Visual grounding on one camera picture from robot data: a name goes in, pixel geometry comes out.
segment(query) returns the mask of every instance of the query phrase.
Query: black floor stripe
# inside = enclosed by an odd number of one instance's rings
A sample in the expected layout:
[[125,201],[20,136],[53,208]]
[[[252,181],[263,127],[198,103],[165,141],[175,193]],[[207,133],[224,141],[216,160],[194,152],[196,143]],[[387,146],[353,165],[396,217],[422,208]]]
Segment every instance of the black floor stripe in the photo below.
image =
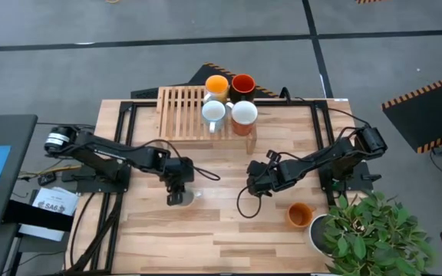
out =
[[332,88],[330,86],[330,79],[328,78],[327,67],[323,59],[322,48],[320,47],[320,41],[318,33],[316,31],[315,19],[313,19],[312,8],[310,7],[309,0],[302,0],[303,7],[305,8],[306,21],[310,30],[311,40],[313,44],[313,51],[315,52],[316,64],[318,66],[318,72],[322,78],[322,86],[325,93],[325,97],[333,98]]
[[90,48],[115,48],[115,47],[137,47],[137,46],[161,46],[179,44],[210,44],[228,42],[252,42],[252,41],[295,41],[309,39],[309,34],[276,34],[276,35],[254,35],[240,37],[218,37],[218,38],[179,38],[179,39],[157,39],[149,41],[115,41],[115,42],[93,42],[93,43],[70,43],[70,44],[33,44],[19,46],[0,46],[0,51],[35,51],[35,50],[64,50],[64,49],[90,49]]
[[347,33],[347,34],[319,34],[318,39],[350,39],[350,38],[401,38],[442,35],[442,30],[436,31],[383,31],[371,33]]
[[433,35],[442,35],[442,31],[389,31],[389,32],[317,34],[317,35],[274,34],[274,35],[254,35],[254,36],[239,36],[239,37],[218,37],[218,38],[157,39],[149,41],[111,41],[111,42],[94,42],[90,44],[87,43],[30,44],[30,45],[0,46],[0,51],[118,48],[118,47],[209,44],[209,43],[230,43],[230,42],[251,42],[251,41],[297,41],[297,40],[310,40],[310,39],[327,40],[327,39],[352,39],[352,38],[399,38],[399,37],[420,37],[420,36],[433,36]]

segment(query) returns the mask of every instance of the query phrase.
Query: label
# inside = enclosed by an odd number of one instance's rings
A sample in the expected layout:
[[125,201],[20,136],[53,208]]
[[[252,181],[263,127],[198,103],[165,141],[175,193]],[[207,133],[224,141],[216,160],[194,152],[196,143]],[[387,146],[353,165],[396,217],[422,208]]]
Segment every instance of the label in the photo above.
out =
[[49,138],[55,138],[55,139],[63,140],[65,142],[69,142],[69,138],[67,136],[61,135],[59,133],[51,133],[51,134],[49,134]]
[[63,141],[59,140],[59,139],[54,139],[54,138],[47,138],[45,143],[54,143],[54,144],[58,144],[59,146],[62,146]]

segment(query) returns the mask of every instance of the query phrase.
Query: white paper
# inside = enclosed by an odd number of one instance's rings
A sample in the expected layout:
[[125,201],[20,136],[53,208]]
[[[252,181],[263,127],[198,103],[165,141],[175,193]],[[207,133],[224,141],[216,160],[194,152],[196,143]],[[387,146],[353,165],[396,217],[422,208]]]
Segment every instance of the white paper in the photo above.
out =
[[[65,215],[73,215],[78,205],[78,196],[62,188],[40,188],[32,206],[52,212],[60,212]],[[20,233],[47,238],[53,241],[61,241],[63,231],[33,225],[21,225]]]

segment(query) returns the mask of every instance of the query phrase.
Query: wooden tabletop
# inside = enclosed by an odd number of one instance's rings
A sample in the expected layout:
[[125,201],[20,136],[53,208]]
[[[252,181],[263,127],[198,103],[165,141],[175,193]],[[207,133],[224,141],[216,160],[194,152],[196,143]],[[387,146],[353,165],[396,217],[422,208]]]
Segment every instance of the wooden tabletop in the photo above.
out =
[[[120,102],[102,101],[95,135],[114,139]],[[346,100],[328,100],[328,106],[351,112]],[[155,111],[155,107],[138,109],[133,146],[156,138]],[[323,117],[318,113],[327,146]],[[354,126],[353,119],[342,113],[330,111],[330,115],[335,136],[343,127]],[[126,117],[124,140],[127,122]],[[246,186],[246,168],[251,160],[267,162],[267,150],[305,156],[318,149],[310,109],[259,107],[257,129],[258,140],[251,156],[244,149],[178,149],[196,166],[221,176],[220,181],[213,182],[197,173],[195,181],[186,184],[197,195],[187,207],[169,207],[164,183],[157,176],[133,169],[122,205],[113,273],[326,272],[328,260],[312,247],[308,229],[291,228],[285,222],[286,209],[293,202],[310,205],[314,217],[328,211],[316,171],[293,188],[272,198],[263,197],[262,209],[253,219],[243,218],[236,209],[236,197]],[[74,225],[88,197],[80,198]],[[95,195],[82,218],[74,260],[95,235],[102,198],[103,194]],[[257,206],[257,198],[242,195],[240,208],[246,214],[254,213]],[[107,244],[108,237],[101,247],[99,268],[104,266]]]

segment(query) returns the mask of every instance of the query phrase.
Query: mug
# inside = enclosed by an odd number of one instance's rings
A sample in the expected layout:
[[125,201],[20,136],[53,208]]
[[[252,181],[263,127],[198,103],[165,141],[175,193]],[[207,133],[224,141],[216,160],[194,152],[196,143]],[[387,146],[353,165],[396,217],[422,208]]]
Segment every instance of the mug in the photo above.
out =
[[285,219],[290,226],[305,228],[308,227],[313,220],[313,211],[305,203],[292,203],[285,213]]
[[231,109],[231,124],[233,132],[240,136],[247,136],[252,132],[259,112],[252,102],[241,100],[238,103],[227,103],[226,106]]
[[231,87],[229,88],[229,99],[236,104],[241,100],[253,102],[255,98],[255,81],[253,77],[248,74],[236,75],[231,80]]
[[203,105],[202,115],[206,125],[209,126],[209,132],[215,133],[223,126],[226,108],[219,101],[211,100]]
[[218,100],[223,104],[228,100],[229,83],[228,80],[220,75],[213,75],[206,80],[206,95],[204,102],[209,100]]

